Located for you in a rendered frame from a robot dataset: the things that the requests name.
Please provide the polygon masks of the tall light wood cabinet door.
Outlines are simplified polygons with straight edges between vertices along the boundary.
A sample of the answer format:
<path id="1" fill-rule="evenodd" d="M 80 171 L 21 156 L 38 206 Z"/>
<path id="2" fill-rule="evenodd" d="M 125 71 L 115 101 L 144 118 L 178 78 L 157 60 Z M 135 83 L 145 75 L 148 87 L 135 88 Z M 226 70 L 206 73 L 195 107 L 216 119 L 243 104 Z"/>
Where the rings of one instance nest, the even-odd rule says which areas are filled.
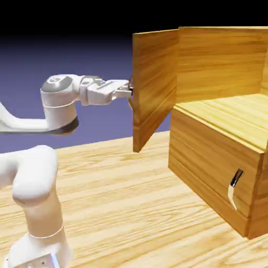
<path id="1" fill-rule="evenodd" d="M 133 151 L 140 152 L 175 103 L 178 30 L 132 36 Z"/>

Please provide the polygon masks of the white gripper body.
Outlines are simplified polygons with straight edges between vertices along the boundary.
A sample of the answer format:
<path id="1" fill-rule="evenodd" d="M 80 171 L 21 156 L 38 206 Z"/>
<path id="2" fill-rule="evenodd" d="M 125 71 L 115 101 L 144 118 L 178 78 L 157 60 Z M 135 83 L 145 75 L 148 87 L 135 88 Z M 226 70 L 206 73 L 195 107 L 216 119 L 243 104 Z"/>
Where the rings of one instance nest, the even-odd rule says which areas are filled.
<path id="1" fill-rule="evenodd" d="M 89 105 L 108 105 L 114 101 L 114 91 L 128 83 L 128 80 L 108 80 L 102 85 L 87 87 L 87 102 Z"/>

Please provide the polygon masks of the light wood cabinet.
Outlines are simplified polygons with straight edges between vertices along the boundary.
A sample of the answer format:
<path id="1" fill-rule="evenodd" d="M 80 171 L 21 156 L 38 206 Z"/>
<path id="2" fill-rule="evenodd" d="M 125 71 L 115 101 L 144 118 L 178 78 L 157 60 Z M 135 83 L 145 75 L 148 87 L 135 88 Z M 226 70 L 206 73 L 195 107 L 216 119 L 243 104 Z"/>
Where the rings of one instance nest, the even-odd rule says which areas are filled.
<path id="1" fill-rule="evenodd" d="M 182 27 L 174 108 L 268 149 L 268 27 Z"/>

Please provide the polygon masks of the dark curved metal door handle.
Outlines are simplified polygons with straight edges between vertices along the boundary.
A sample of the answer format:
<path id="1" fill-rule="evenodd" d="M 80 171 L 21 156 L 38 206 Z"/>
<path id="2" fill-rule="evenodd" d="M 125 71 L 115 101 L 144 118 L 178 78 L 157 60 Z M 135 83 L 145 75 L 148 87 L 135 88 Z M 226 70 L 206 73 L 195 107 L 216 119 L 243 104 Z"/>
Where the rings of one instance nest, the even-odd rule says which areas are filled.
<path id="1" fill-rule="evenodd" d="M 128 90 L 131 92 L 130 96 L 128 97 L 128 104 L 131 108 L 131 110 L 133 110 L 133 103 L 132 103 L 132 96 L 133 96 L 133 78 L 131 77 L 128 83 Z"/>

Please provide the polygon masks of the wide light wood cabinet door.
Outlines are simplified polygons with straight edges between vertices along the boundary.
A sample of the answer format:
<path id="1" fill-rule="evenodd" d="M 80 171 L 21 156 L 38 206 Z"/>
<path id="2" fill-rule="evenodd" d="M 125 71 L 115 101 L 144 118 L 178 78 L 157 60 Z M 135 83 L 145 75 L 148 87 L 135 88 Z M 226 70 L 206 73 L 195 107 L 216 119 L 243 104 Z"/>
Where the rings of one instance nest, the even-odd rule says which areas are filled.
<path id="1" fill-rule="evenodd" d="M 258 150 L 173 108 L 169 168 L 241 236 L 268 233 L 268 149 Z M 233 208 L 228 187 L 237 169 Z"/>

